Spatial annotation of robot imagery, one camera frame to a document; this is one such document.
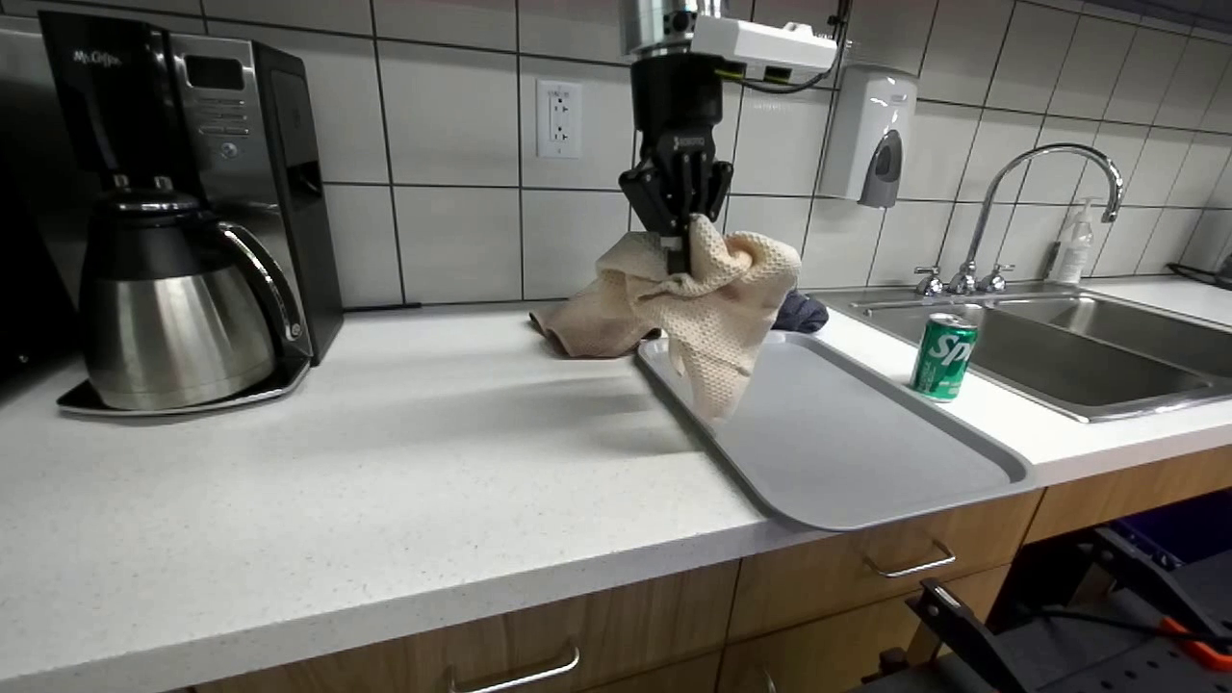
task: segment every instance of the carafe handle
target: carafe handle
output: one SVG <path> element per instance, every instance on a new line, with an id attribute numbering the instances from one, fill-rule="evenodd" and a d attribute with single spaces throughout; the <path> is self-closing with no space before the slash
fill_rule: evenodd
<path id="1" fill-rule="evenodd" d="M 265 305 L 276 316 L 273 336 L 276 336 L 282 359 L 290 359 L 293 367 L 313 362 L 313 344 L 309 344 L 309 323 L 300 316 L 300 305 L 297 305 L 283 275 L 265 253 L 265 245 L 246 227 L 225 225 L 225 221 L 219 221 L 219 236 L 223 236 L 225 245 L 234 245 L 234 253 L 259 276 L 259 291 L 265 291 Z"/>

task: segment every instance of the wall outlet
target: wall outlet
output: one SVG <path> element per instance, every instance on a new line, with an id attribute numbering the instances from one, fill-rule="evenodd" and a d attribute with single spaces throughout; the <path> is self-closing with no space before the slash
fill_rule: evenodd
<path id="1" fill-rule="evenodd" d="M 539 158 L 581 158 L 578 82 L 539 82 Z"/>

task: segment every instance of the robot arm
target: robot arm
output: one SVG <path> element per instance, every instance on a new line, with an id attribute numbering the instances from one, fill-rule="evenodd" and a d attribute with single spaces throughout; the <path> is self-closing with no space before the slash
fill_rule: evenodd
<path id="1" fill-rule="evenodd" d="M 723 18 L 720 0 L 623 0 L 623 28 L 637 55 L 631 113 L 641 146 L 621 187 L 661 239 L 666 268 L 689 275 L 689 217 L 714 221 L 736 173 L 731 160 L 714 160 L 711 139 L 723 121 L 723 76 L 762 92 L 799 92 L 831 72 L 840 44 L 809 28 Z"/>

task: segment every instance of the drawer handle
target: drawer handle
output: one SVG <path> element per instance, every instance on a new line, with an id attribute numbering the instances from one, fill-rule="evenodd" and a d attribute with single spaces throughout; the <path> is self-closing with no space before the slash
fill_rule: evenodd
<path id="1" fill-rule="evenodd" d="M 935 548 L 935 557 L 911 562 L 911 565 L 880 565 L 880 562 L 872 562 L 872 557 L 863 556 L 863 549 L 858 549 L 858 557 L 863 557 L 871 571 L 877 571 L 884 580 L 901 580 L 901 579 L 929 574 L 929 571 L 944 571 L 944 565 L 953 565 L 953 562 L 958 562 L 958 556 L 953 556 L 945 544 L 931 540 L 931 548 Z"/>
<path id="2" fill-rule="evenodd" d="M 490 681 L 490 687 L 472 687 L 472 688 L 456 688 L 453 669 L 445 675 L 445 693 L 503 693 L 503 688 L 521 688 L 521 687 L 536 687 L 536 681 L 550 681 L 550 676 L 567 676 L 581 665 L 581 648 L 571 644 L 562 663 L 521 675 L 521 676 L 503 676 L 503 681 Z"/>

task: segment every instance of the stainless steel sink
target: stainless steel sink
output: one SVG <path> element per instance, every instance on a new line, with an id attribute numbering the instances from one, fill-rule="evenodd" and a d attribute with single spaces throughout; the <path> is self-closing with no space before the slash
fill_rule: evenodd
<path id="1" fill-rule="evenodd" d="M 1232 391 L 1232 336 L 1094 302 L 1090 291 L 1012 291 L 981 302 L 831 302 L 840 313 L 920 344 L 935 309 L 974 313 L 974 368 L 1072 421 L 1171 411 Z"/>

